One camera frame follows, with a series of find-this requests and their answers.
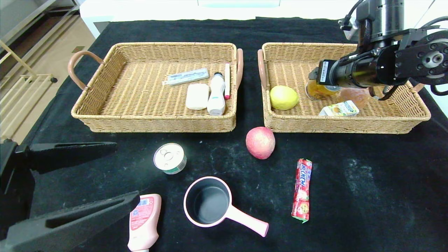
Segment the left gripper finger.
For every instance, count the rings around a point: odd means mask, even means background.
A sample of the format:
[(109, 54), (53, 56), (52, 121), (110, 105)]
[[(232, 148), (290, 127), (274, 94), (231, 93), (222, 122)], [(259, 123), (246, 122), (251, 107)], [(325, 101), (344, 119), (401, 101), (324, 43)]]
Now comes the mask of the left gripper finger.
[(25, 168), (45, 174), (102, 158), (116, 150), (116, 142), (52, 142), (19, 145), (16, 155)]
[(137, 205), (136, 191), (18, 222), (2, 252), (67, 252), (119, 221)]

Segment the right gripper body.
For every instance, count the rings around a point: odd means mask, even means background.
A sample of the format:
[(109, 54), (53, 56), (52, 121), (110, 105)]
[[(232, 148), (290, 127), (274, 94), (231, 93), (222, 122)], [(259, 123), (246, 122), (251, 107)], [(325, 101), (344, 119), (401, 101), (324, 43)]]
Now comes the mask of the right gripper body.
[(316, 83), (327, 86), (354, 86), (350, 59), (324, 59), (317, 67)]

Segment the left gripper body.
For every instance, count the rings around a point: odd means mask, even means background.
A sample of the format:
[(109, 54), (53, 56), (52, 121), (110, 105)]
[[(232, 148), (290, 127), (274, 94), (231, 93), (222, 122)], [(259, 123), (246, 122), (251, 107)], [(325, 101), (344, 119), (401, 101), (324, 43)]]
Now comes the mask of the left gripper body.
[(8, 229), (29, 218), (35, 179), (28, 167), (27, 146), (7, 139), (1, 144), (0, 238)]

